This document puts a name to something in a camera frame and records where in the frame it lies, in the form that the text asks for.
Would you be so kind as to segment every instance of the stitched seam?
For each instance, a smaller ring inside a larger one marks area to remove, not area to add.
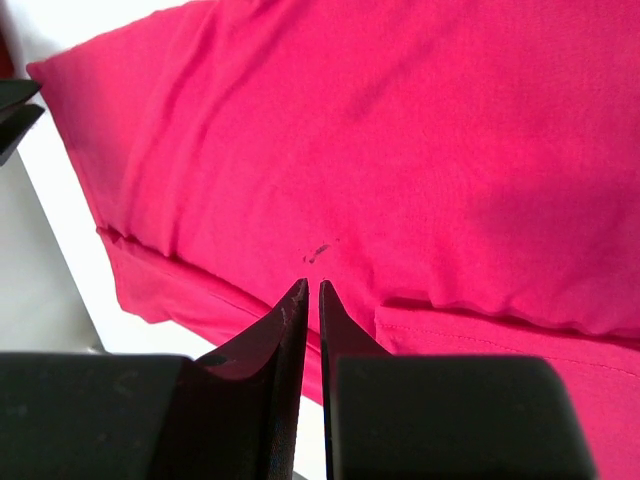
[[[466,337],[464,335],[451,335],[451,334],[433,332],[433,331],[430,331],[430,330],[424,330],[424,329],[420,329],[420,328],[404,327],[404,326],[401,326],[401,325],[389,325],[389,324],[385,324],[385,323],[379,323],[378,325],[380,325],[381,327],[393,328],[393,329],[397,329],[397,330],[408,330],[408,331],[412,331],[412,332],[428,333],[429,335],[437,335],[439,337],[457,338],[457,339],[462,339],[462,340],[472,340],[474,342],[485,343],[487,345],[491,345],[491,346],[500,348],[500,349],[505,350],[507,352],[530,355],[529,352],[525,352],[525,351],[522,351],[522,350],[516,350],[514,348],[504,347],[504,346],[502,346],[502,345],[500,345],[498,343],[490,342],[489,340],[482,340],[482,339],[474,338],[474,337]],[[602,365],[600,363],[582,362],[580,360],[573,360],[573,359],[569,359],[569,358],[550,357],[550,356],[547,356],[547,355],[543,355],[543,357],[548,359],[548,360],[557,360],[557,361],[560,361],[560,362],[576,363],[578,365],[585,365],[585,366],[588,366],[588,367],[600,367],[600,368],[604,368],[606,370],[610,370],[610,371],[613,371],[613,372],[617,372],[617,373],[622,373],[622,374],[628,375],[628,376],[630,376],[630,377],[632,377],[632,378],[634,378],[636,380],[640,380],[640,375],[637,375],[637,374],[635,374],[633,372],[629,372],[627,370],[623,370],[621,368],[611,367],[609,365]]]

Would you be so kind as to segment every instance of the red t-shirt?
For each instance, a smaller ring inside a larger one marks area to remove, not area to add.
[[[221,344],[308,277],[320,400],[331,279],[394,352],[549,358],[640,471],[636,0],[194,2],[29,71],[126,310]]]

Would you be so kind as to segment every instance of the black plastic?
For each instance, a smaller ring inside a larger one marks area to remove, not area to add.
[[[0,355],[2,479],[292,477],[308,288],[210,355]]]
[[[327,477],[597,478],[568,395],[542,359],[393,357],[320,297]]]

